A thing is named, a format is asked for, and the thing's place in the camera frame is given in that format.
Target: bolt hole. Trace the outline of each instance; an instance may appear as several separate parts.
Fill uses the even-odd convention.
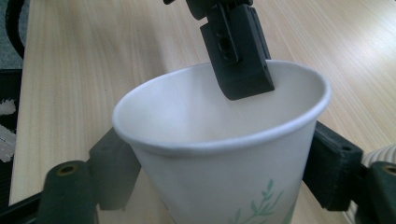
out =
[[[351,147],[342,147],[342,149],[343,149],[344,151],[352,151],[352,148],[351,148]]]
[[[224,31],[222,31],[222,30],[218,30],[218,31],[216,32],[216,35],[217,35],[218,37],[224,37],[224,36],[225,36]]]
[[[230,47],[231,43],[228,38],[223,37],[219,40],[219,48],[221,51],[228,51],[230,50]]]
[[[70,164],[63,166],[58,169],[56,175],[64,176],[64,175],[71,175],[77,170],[77,166],[75,164]]]
[[[396,167],[391,166],[391,165],[385,165],[383,166],[383,169],[385,172],[387,172],[390,175],[396,175]]]

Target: black cable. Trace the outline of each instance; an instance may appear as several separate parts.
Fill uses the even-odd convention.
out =
[[[9,0],[6,10],[6,30],[14,49],[23,58],[24,45],[21,41],[19,24],[24,0]]]

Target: table surface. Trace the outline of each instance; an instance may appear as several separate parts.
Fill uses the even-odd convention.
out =
[[[327,77],[332,101],[318,120],[366,152],[396,143],[396,2],[255,1],[273,59]],[[139,84],[209,62],[183,0],[32,0],[11,203],[39,192],[56,164],[87,160],[111,128],[117,101]],[[101,223],[172,223],[144,172],[127,213]],[[346,223],[304,184],[293,224]]]

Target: cup rim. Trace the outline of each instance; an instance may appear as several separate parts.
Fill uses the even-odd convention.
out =
[[[318,117],[318,115],[325,109],[326,105],[330,102],[331,99],[331,87],[329,81],[317,71],[299,63],[292,63],[281,60],[267,60],[267,63],[272,64],[287,64],[289,66],[299,66],[312,74],[315,74],[316,77],[321,81],[323,85],[323,94],[318,99],[317,103],[312,106],[309,110],[305,111],[302,115],[296,117],[295,119],[289,120],[281,125],[277,125],[273,128],[266,129],[257,133],[251,133],[242,135],[234,138],[226,138],[220,140],[213,140],[207,142],[189,142],[189,143],[170,143],[163,141],[152,141],[148,139],[139,139],[134,137],[133,134],[123,132],[121,130],[120,121],[117,119],[117,114],[120,111],[120,108],[124,104],[124,102],[131,97],[134,92],[139,91],[139,89],[144,88],[149,85],[151,82],[158,81],[162,78],[167,78],[169,76],[177,76],[177,74],[183,73],[186,70],[191,70],[194,68],[199,68],[201,66],[208,66],[210,63],[200,63],[193,66],[189,66],[186,68],[182,68],[176,70],[174,72],[170,72],[166,74],[166,76],[162,75],[160,77],[155,77],[133,90],[129,91],[126,95],[124,95],[121,100],[117,103],[114,108],[112,122],[116,133],[119,135],[121,139],[125,142],[131,144],[133,143],[133,149],[139,148],[144,149],[147,152],[153,154],[160,154],[163,156],[172,156],[172,157],[185,157],[185,156],[198,156],[198,155],[212,155],[219,154],[225,151],[233,151],[243,147],[254,147],[263,142],[269,142],[277,139],[279,136],[287,135],[292,133],[300,128],[303,128],[309,121],[312,121],[312,118]]]

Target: light wood surface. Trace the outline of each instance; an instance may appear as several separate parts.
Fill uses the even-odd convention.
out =
[[[273,59],[306,64],[332,84],[319,120],[372,151],[396,143],[396,2],[256,0]],[[137,85],[209,62],[184,0],[31,0],[11,203],[39,192],[47,171],[87,160]],[[126,213],[101,223],[172,223],[142,173]],[[346,223],[302,186],[293,224]]]

